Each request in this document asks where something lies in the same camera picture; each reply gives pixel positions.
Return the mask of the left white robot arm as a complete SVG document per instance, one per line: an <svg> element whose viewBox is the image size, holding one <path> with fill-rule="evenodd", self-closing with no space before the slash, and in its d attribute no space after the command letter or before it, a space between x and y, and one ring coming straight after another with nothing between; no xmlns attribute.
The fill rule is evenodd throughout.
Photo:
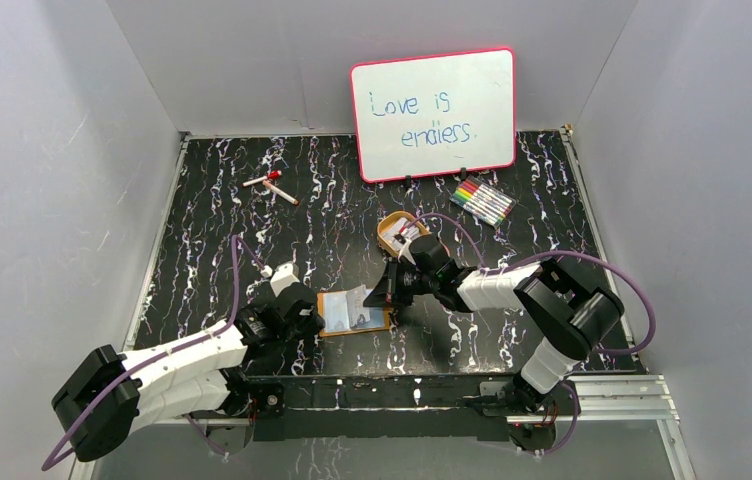
<svg viewBox="0 0 752 480"><path fill-rule="evenodd" d="M98 460L162 419L256 411L265 395L242 364L276 344L314 336L324 325L317 293L294 282L182 339L122 353L111 345L91 351L51 400L65 434L45 465L69 455Z"/></svg>

